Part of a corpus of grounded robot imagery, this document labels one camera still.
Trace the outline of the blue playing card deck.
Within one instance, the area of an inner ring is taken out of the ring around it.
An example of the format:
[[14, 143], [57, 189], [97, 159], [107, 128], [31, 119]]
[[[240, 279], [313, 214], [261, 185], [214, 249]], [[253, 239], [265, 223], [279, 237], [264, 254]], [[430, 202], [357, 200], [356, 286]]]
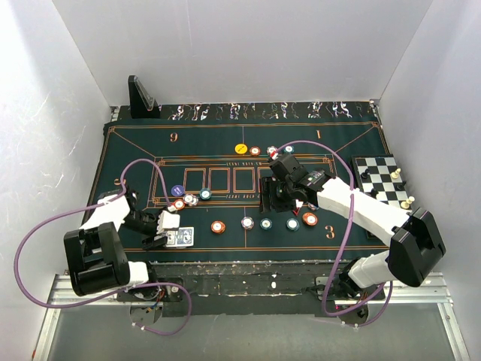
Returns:
[[187, 248], [194, 245], [195, 229], [193, 227], [180, 227], [177, 230], [169, 230], [165, 233], [166, 248]]

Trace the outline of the orange chips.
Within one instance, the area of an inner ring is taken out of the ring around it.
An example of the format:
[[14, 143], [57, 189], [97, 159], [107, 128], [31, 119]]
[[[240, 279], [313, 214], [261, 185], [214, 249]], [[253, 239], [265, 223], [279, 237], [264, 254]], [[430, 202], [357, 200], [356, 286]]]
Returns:
[[317, 216], [310, 212], [303, 214], [302, 220], [308, 226], [315, 226], [318, 223]]
[[186, 203], [182, 199], [177, 199], [174, 201], [173, 206], [179, 211], [184, 209]]
[[250, 155], [251, 156], [259, 156], [261, 154], [261, 149], [259, 147], [251, 147], [250, 148]]

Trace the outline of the white chess piece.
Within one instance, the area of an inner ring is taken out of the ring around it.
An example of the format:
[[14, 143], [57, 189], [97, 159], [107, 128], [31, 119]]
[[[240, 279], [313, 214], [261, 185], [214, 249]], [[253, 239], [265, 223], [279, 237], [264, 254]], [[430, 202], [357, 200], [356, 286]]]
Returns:
[[411, 208], [412, 203], [415, 201], [413, 196], [409, 196], [406, 200], [402, 201], [400, 206], [401, 208], [408, 210]]
[[395, 171], [393, 171], [390, 176], [392, 179], [398, 179], [400, 177], [401, 169], [397, 168]]

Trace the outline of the yellow big blind button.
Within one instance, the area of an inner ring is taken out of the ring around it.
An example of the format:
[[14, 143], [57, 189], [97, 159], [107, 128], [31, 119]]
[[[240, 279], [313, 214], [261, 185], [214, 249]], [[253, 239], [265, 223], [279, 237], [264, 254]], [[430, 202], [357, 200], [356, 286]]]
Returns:
[[245, 154], [248, 150], [248, 146], [246, 146], [244, 143], [236, 144], [234, 147], [234, 151], [236, 154]]

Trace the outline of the black chess piece left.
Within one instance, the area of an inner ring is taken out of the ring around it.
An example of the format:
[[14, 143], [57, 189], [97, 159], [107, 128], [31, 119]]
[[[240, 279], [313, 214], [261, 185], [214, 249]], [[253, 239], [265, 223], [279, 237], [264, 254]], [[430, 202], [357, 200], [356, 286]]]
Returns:
[[370, 176], [370, 170], [367, 168], [365, 169], [361, 174], [360, 174], [360, 177], [361, 179], [363, 180], [367, 180]]

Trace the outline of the black chess piece middle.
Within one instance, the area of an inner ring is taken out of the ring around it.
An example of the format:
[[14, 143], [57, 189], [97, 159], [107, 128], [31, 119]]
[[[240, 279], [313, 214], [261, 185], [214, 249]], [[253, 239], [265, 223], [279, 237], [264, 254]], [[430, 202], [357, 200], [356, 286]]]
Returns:
[[376, 198], [378, 193], [379, 193], [379, 192], [378, 192], [377, 190], [372, 189], [372, 190], [369, 192], [369, 195], [370, 195], [371, 197], [373, 197], [373, 198]]

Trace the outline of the green chips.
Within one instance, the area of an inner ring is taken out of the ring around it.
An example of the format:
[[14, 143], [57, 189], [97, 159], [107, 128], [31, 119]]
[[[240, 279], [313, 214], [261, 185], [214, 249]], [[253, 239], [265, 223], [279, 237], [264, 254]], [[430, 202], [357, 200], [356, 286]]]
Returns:
[[299, 222], [297, 219], [295, 218], [289, 218], [287, 221], [286, 221], [286, 227], [287, 229], [289, 229], [290, 231], [297, 231], [300, 227], [299, 225]]
[[294, 152], [294, 147], [292, 145], [285, 146], [283, 149], [284, 153], [293, 153]]
[[200, 198], [203, 199], [203, 200], [208, 200], [208, 199], [210, 199], [210, 197], [211, 197], [211, 191], [210, 191], [210, 189], [204, 188], [204, 189], [200, 190], [199, 196], [200, 196]]

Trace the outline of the black chess piece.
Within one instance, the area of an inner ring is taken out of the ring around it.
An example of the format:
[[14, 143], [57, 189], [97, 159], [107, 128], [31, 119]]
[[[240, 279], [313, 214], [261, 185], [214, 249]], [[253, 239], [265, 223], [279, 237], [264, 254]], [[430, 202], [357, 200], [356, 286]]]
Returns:
[[378, 193], [379, 193], [379, 192], [378, 192], [377, 190], [372, 189], [372, 190], [369, 192], [369, 195], [370, 195], [371, 197], [373, 197], [373, 198], [376, 198]]
[[360, 174], [360, 177], [361, 179], [363, 180], [367, 180], [370, 176], [370, 170], [367, 168], [365, 169], [361, 174]]
[[402, 190], [405, 189], [406, 183], [407, 183], [406, 181], [403, 181], [403, 182], [401, 182], [401, 183], [399, 183], [399, 184], [395, 184], [395, 188], [396, 188], [397, 190], [399, 190], [399, 191], [402, 191]]

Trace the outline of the orange poker chip stack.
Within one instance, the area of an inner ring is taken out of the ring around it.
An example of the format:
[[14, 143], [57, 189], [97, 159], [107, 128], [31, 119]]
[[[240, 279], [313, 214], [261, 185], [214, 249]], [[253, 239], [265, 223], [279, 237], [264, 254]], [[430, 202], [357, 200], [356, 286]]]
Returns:
[[225, 224], [220, 220], [211, 223], [210, 229], [215, 234], [222, 234], [225, 231]]

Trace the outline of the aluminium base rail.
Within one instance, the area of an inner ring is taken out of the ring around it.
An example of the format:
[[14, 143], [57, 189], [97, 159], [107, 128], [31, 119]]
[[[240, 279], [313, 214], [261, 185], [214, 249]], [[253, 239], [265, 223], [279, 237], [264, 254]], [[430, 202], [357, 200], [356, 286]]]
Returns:
[[58, 276], [32, 354], [35, 360], [468, 360], [441, 273], [418, 288], [395, 283], [389, 304], [369, 304], [371, 325], [318, 317], [309, 296], [200, 296], [189, 320], [145, 302], [69, 308]]

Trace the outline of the black card shoe holder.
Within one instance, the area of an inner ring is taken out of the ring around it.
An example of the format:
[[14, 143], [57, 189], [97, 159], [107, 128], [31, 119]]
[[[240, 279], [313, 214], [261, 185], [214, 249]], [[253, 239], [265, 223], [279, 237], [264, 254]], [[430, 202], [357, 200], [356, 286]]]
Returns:
[[132, 119], [159, 119], [160, 109], [156, 99], [151, 96], [138, 76], [129, 75], [129, 102]]

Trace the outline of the dark green poker mat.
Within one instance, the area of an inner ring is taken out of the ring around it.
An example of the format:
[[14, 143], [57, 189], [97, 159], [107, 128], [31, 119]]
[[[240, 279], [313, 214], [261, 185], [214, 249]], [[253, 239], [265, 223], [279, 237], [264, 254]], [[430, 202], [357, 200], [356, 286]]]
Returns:
[[[249, 150], [236, 154], [236, 144]], [[119, 235], [130, 260], [150, 262], [291, 261], [333, 259], [344, 237], [346, 220], [304, 205], [292, 211], [259, 211], [259, 184], [271, 174], [267, 148], [291, 143], [294, 155], [308, 170], [325, 169], [343, 181], [355, 181], [353, 156], [391, 154], [382, 126], [366, 102], [278, 102], [163, 105], [159, 119], [132, 119], [121, 107], [117, 119], [104, 127], [104, 146], [92, 186], [91, 200], [121, 181], [138, 194], [139, 210], [154, 213], [180, 197], [174, 185], [211, 197], [180, 211], [180, 223], [195, 229], [192, 247], [143, 250], [142, 237], [121, 229]], [[250, 148], [261, 154], [251, 156]], [[303, 214], [317, 216], [306, 225]], [[253, 228], [241, 225], [251, 217]], [[264, 230], [262, 219], [272, 221]], [[286, 227], [295, 218], [299, 229]], [[211, 223], [225, 224], [222, 234]]]

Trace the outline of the white chess piece lower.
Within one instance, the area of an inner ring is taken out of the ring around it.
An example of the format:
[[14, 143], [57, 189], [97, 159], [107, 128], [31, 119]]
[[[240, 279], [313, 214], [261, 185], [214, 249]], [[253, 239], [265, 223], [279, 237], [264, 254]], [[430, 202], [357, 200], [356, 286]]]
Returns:
[[408, 210], [411, 208], [412, 203], [415, 201], [413, 196], [409, 196], [406, 200], [402, 201], [400, 206], [401, 208]]

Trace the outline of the purple small blind button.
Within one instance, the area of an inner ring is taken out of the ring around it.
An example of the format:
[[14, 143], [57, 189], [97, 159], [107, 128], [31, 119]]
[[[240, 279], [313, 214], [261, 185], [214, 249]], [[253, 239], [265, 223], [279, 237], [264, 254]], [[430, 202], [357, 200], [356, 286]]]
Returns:
[[177, 184], [171, 188], [171, 194], [175, 197], [181, 197], [185, 193], [184, 187]]

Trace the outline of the green poker chip stack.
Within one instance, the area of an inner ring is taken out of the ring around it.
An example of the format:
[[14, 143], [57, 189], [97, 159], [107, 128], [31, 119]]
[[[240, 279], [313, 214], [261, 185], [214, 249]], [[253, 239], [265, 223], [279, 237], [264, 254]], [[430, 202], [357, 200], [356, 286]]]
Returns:
[[260, 226], [264, 230], [268, 230], [272, 227], [272, 221], [268, 218], [262, 219], [260, 221]]

